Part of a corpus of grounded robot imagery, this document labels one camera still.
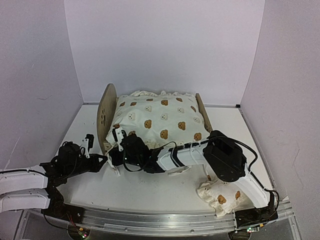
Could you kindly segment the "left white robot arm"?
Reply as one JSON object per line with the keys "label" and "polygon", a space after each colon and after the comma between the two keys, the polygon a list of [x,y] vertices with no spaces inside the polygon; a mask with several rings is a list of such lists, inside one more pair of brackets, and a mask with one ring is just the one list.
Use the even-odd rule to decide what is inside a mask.
{"label": "left white robot arm", "polygon": [[66,141],[58,149],[57,155],[49,162],[25,169],[0,171],[0,211],[40,209],[45,216],[79,223],[82,207],[65,203],[58,187],[69,178],[97,173],[108,158],[101,154],[89,153],[91,143],[77,145]]}

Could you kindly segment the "large bear print cushion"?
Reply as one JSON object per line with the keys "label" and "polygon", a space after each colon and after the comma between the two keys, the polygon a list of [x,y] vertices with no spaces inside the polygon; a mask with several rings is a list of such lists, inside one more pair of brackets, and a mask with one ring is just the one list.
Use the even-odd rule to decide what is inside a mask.
{"label": "large bear print cushion", "polygon": [[200,142],[210,132],[192,94],[137,91],[118,98],[106,141],[110,165],[150,174],[209,166]]}

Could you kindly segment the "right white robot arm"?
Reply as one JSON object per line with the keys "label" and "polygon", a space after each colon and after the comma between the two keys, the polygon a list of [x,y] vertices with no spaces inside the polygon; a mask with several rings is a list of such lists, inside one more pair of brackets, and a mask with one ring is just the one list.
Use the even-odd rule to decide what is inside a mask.
{"label": "right white robot arm", "polygon": [[218,130],[212,131],[203,141],[174,147],[165,144],[155,149],[148,149],[142,139],[133,134],[122,138],[109,155],[115,166],[122,165],[128,170],[128,165],[133,165],[149,174],[195,165],[210,166],[220,180],[235,184],[254,205],[254,208],[236,212],[237,224],[240,227],[266,224],[278,217],[279,201],[275,198],[279,194],[262,185],[252,172],[252,165],[247,163],[242,148],[256,154],[251,147]]}

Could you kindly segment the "wooden pet bed frame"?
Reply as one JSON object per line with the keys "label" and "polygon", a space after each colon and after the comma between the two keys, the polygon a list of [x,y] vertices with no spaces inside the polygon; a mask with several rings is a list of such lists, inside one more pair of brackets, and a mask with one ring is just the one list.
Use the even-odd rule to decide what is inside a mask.
{"label": "wooden pet bed frame", "polygon": [[110,83],[97,110],[97,137],[103,154],[117,146],[112,130],[119,127],[142,138],[150,149],[171,141],[179,146],[200,141],[213,130],[199,93],[143,90],[117,96]]}

